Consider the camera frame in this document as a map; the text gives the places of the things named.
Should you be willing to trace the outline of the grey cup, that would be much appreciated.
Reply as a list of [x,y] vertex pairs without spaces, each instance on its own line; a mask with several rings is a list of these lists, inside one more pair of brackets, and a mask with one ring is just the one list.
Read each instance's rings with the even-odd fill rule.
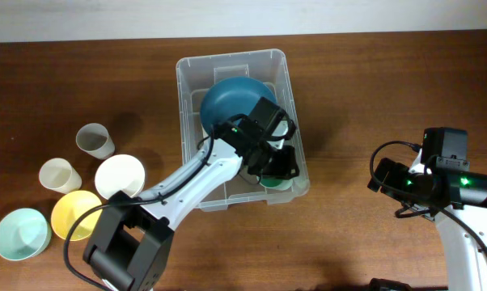
[[110,158],[116,149],[108,130],[98,123],[84,125],[75,141],[80,150],[101,160]]

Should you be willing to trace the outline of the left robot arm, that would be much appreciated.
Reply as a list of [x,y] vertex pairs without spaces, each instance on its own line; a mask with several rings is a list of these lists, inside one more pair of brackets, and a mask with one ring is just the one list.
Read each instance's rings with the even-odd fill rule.
[[207,133],[194,157],[162,183],[131,198],[117,192],[94,207],[99,220],[83,253],[102,290],[150,290],[167,264],[175,231],[215,188],[242,167],[266,179],[299,175],[295,149],[277,147],[297,129],[275,101],[261,96],[204,98],[200,118]]

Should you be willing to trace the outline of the mint green cup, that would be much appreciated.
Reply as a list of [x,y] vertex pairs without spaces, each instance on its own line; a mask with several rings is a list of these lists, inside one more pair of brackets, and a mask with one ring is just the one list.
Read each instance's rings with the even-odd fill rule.
[[278,191],[285,191],[293,184],[291,179],[262,179],[260,185]]

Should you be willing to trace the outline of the cream plate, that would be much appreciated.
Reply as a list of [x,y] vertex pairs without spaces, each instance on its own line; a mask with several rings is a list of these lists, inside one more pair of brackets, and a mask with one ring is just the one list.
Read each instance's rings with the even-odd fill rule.
[[206,132],[206,130],[205,130],[205,128],[204,128],[203,126],[202,126],[202,136],[203,136],[203,138],[206,138],[206,137],[207,137],[207,138],[209,138],[209,136],[210,136],[210,135],[209,135],[209,134]]

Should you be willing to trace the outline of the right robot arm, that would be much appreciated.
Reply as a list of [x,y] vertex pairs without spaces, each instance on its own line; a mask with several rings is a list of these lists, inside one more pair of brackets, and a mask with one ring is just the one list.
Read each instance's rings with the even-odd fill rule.
[[487,175],[470,170],[467,132],[427,128],[421,143],[405,146],[417,154],[412,165],[371,158],[367,187],[400,202],[396,218],[434,224],[450,290],[487,290]]

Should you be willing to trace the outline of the dark blue plate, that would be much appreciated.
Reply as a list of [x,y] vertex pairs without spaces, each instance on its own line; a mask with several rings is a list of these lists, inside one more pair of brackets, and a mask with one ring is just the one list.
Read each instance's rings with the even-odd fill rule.
[[249,77],[226,78],[205,94],[201,102],[201,125],[208,135],[220,139],[219,127],[233,116],[259,120],[278,111],[273,92],[263,82]]

